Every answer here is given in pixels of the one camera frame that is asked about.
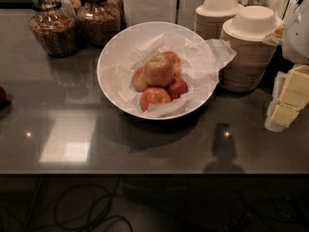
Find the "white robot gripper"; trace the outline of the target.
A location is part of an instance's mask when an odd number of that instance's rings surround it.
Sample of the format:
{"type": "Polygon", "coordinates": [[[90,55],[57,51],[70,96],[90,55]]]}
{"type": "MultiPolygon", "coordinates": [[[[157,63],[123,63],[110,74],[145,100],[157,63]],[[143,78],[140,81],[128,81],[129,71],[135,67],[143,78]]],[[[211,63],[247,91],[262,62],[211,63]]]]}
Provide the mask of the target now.
{"type": "Polygon", "coordinates": [[[272,101],[267,109],[265,127],[280,132],[287,129],[309,103],[309,0],[263,38],[263,43],[282,44],[283,57],[295,64],[287,73],[279,72],[274,80],[272,101]]]}

